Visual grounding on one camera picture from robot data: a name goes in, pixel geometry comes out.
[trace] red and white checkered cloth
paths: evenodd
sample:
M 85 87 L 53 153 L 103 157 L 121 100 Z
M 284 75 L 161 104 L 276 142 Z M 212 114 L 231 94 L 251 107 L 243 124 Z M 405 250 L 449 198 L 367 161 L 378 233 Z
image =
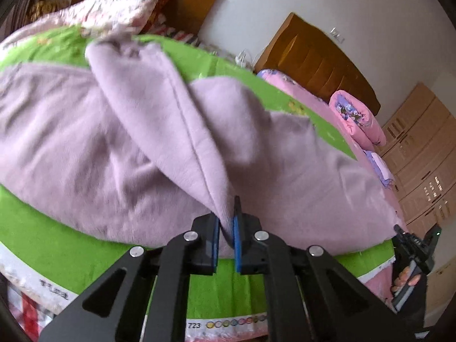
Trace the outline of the red and white checkered cloth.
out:
M 9 282 L 7 284 L 7 298 L 11 314 L 27 336 L 33 342 L 37 342 L 41 331 L 53 320 L 55 315 L 27 297 Z

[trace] white wall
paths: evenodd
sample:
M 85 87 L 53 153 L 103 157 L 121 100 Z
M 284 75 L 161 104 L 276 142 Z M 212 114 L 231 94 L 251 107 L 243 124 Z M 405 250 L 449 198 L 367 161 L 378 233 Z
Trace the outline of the white wall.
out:
M 417 81 L 431 86 L 443 70 L 456 74 L 456 30 L 437 0 L 220 0 L 200 36 L 255 56 L 291 11 L 345 37 L 341 48 L 382 104 L 380 123 Z
M 430 89 L 456 117 L 456 77 L 448 72 L 442 72 Z

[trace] hand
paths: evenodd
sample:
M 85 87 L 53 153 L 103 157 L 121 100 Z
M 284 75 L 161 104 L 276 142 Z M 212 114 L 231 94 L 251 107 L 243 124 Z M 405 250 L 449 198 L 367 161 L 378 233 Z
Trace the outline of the hand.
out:
M 394 281 L 394 286 L 391 287 L 391 292 L 398 291 L 402 286 L 407 283 L 407 279 L 409 278 L 410 273 L 410 266 L 407 266 L 404 270 L 401 271 L 399 277 Z M 410 286 L 417 285 L 421 278 L 421 275 L 415 275 L 407 284 Z

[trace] mattress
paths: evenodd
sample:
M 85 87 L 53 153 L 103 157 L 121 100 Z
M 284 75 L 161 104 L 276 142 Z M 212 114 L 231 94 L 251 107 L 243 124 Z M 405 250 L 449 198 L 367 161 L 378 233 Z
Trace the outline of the mattress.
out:
M 31 37 L 4 54 L 0 70 L 20 62 L 54 62 L 88 67 L 84 58 L 90 38 L 78 26 L 57 28 Z M 247 85 L 265 108 L 305 114 L 318 135 L 355 158 L 339 130 L 305 105 L 226 60 L 161 36 L 159 42 L 185 81 L 231 76 Z M 32 300 L 58 314 L 134 243 L 101 241 L 77 232 L 34 210 L 0 186 L 0 272 Z M 352 274 L 368 282 L 394 260 L 391 241 L 359 253 L 338 256 Z M 186 341 L 240 341 L 267 333 L 266 300 L 261 275 L 240 276 L 234 261 L 218 262 L 212 277 L 192 276 Z

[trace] wooden wardrobe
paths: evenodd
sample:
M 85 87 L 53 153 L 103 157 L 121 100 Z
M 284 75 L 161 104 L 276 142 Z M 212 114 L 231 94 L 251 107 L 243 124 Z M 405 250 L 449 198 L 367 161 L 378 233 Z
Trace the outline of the wooden wardrobe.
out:
M 377 152 L 395 175 L 407 228 L 424 237 L 456 214 L 456 120 L 419 83 L 383 131 L 387 144 Z

